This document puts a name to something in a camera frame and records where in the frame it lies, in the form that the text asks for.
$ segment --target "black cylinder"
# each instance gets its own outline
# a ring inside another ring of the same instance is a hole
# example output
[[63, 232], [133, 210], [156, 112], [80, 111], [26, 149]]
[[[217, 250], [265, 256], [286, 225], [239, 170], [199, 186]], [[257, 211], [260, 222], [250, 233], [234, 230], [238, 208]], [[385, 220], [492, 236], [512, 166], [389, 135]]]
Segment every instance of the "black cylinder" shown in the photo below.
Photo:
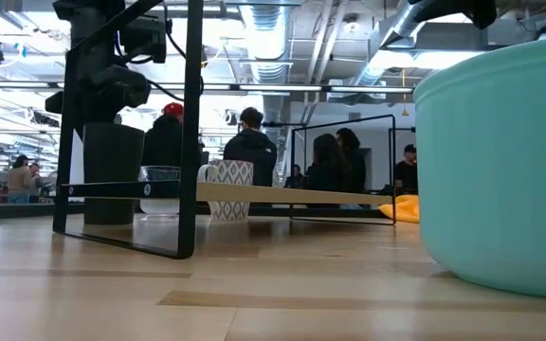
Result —
[[[86, 184], [138, 181], [144, 132], [112, 123], [83, 128], [83, 180]], [[132, 224], [136, 200], [85, 199], [86, 224]]]

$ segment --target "hair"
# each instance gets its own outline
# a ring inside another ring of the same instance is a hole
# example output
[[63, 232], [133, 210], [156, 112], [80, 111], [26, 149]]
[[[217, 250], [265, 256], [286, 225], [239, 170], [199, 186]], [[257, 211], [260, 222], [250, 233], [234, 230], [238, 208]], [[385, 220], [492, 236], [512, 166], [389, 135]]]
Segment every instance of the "hair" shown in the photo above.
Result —
[[14, 161], [14, 164], [12, 165], [13, 168], [21, 168], [25, 165], [25, 161], [28, 160], [28, 157], [24, 154], [16, 157], [16, 161]]
[[416, 146], [409, 144], [404, 148], [404, 153], [416, 153]]
[[318, 165], [338, 168], [343, 176], [351, 169], [337, 140], [330, 134], [320, 135], [313, 141], [313, 160]]
[[249, 107], [242, 112], [242, 114], [239, 116], [239, 119], [248, 128], [261, 129], [261, 124], [263, 123], [263, 114], [261, 114], [261, 112], [259, 112], [255, 108]]
[[341, 128], [337, 131], [338, 138], [342, 141], [342, 148], [345, 151], [354, 151], [361, 146], [357, 135], [349, 128]]

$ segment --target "patterned mug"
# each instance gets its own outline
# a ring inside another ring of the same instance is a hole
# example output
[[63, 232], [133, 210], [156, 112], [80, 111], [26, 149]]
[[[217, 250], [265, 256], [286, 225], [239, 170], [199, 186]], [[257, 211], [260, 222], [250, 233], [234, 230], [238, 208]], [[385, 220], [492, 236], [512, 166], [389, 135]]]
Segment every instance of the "patterned mug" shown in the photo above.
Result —
[[[199, 169], [197, 181], [251, 186], [254, 165], [251, 162], [215, 160]], [[208, 202], [209, 212], [216, 221], [238, 221], [247, 218], [250, 203]]]

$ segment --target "teal container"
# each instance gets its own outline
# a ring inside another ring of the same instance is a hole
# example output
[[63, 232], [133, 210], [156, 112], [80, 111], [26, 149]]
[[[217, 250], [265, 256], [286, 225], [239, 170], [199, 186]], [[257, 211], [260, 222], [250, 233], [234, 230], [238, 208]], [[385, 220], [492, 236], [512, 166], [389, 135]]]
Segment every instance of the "teal container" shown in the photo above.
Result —
[[440, 71], [414, 98], [427, 251], [465, 280], [546, 296], [546, 41]]

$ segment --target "black metal frame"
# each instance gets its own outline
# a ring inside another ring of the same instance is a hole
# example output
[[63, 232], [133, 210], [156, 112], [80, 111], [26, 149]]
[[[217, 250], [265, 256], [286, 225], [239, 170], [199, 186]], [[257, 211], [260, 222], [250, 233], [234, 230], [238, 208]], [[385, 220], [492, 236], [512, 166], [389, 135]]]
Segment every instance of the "black metal frame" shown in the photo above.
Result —
[[397, 140], [395, 132], [413, 132], [416, 133], [416, 128], [389, 128], [389, 184], [395, 187], [395, 162], [391, 162], [391, 154], [396, 155], [395, 140]]
[[[197, 141], [199, 135], [199, 97], [201, 90], [201, 53], [202, 53], [202, 18], [204, 12], [203, 0], [191, 0], [188, 4], [187, 31], [187, 63], [185, 71], [185, 119], [182, 138], [181, 179], [178, 182], [152, 183], [109, 183], [70, 185], [71, 151], [73, 130], [77, 117], [76, 98], [78, 94], [78, 67], [80, 56], [89, 48], [104, 39], [110, 39], [119, 29], [132, 23], [140, 15], [159, 4], [161, 0], [138, 0], [115, 18], [108, 21], [90, 37], [71, 48], [66, 54], [64, 71], [64, 101], [63, 123], [59, 151], [59, 168], [56, 192], [56, 208], [54, 211], [53, 231], [93, 242], [124, 247], [172, 259], [186, 259], [192, 256], [195, 247], [195, 208], [197, 165], [199, 155]], [[66, 230], [66, 215], [69, 197], [105, 197], [105, 198], [180, 198], [180, 217], [178, 223], [178, 240], [176, 251], [170, 251], [124, 242], [86, 233]]]
[[[297, 132], [304, 132], [304, 149], [303, 149], [303, 161], [304, 161], [304, 164], [305, 164], [305, 168], [306, 168], [306, 158], [307, 158], [307, 150], [306, 150], [306, 137], [307, 137], [307, 132], [309, 130], [312, 130], [312, 129], [319, 129], [319, 128], [328, 128], [328, 127], [334, 127], [334, 126], [338, 126], [338, 125], [345, 125], [345, 124], [350, 124], [350, 123], [357, 123], [357, 122], [363, 122], [363, 121], [369, 121], [369, 120], [376, 120], [376, 119], [385, 119], [385, 118], [390, 118], [391, 119], [391, 128], [390, 130], [397, 130], [398, 128], [396, 128], [395, 126], [395, 116], [394, 115], [381, 115], [381, 116], [375, 116], [375, 117], [364, 117], [364, 118], [360, 118], [360, 119], [350, 119], [350, 120], [345, 120], [345, 121], [339, 121], [339, 122], [333, 122], [333, 123], [326, 123], [326, 124], [319, 124], [319, 125], [315, 125], [315, 126], [303, 126], [301, 128], [296, 128], [296, 129], [293, 129], [292, 130], [292, 140], [291, 140], [291, 156], [290, 156], [290, 164], [291, 165], [294, 165], [294, 163], [296, 162], [296, 156], [295, 156], [295, 150], [296, 150], [296, 133]], [[395, 138], [391, 139], [391, 135], [390, 135], [390, 139], [389, 139], [389, 163], [390, 163], [390, 168], [392, 169], [393, 168], [393, 165], [395, 165], [395, 153], [392, 153], [391, 151], [395, 151]], [[387, 223], [377, 223], [377, 224], [381, 224], [381, 225], [396, 225], [397, 224], [397, 212], [395, 211], [396, 210], [396, 206], [395, 206], [395, 199], [396, 199], [396, 194], [395, 194], [395, 189], [393, 190], [393, 195], [391, 196], [391, 202], [392, 202], [392, 205], [393, 205], [393, 218], [391, 219], [392, 220], [392, 223], [390, 224], [387, 224]], [[319, 212], [325, 212], [325, 213], [333, 213], [333, 212], [338, 212], [338, 209], [337, 208], [318, 208], [318, 209], [314, 209], [315, 211], [319, 211]], [[294, 208], [294, 205], [290, 205], [290, 210], [289, 210], [289, 215], [290, 215], [290, 219], [292, 220], [301, 220], [301, 221], [313, 221], [313, 222], [332, 222], [332, 223], [347, 223], [347, 224], [364, 224], [363, 222], [355, 222], [355, 221], [340, 221], [340, 220], [325, 220], [325, 219], [310, 219], [310, 218], [301, 218], [301, 217], [296, 217], [296, 209]], [[339, 218], [351, 218], [349, 217], [349, 215], [345, 215], [343, 214], [342, 217], [339, 217]], [[355, 216], [355, 218], [364, 218], [363, 217], [363, 214], [359, 214], [359, 216]], [[375, 211], [373, 211], [373, 214], [372, 214], [372, 217], [371, 218], [380, 218], [380, 215], [377, 214]]]

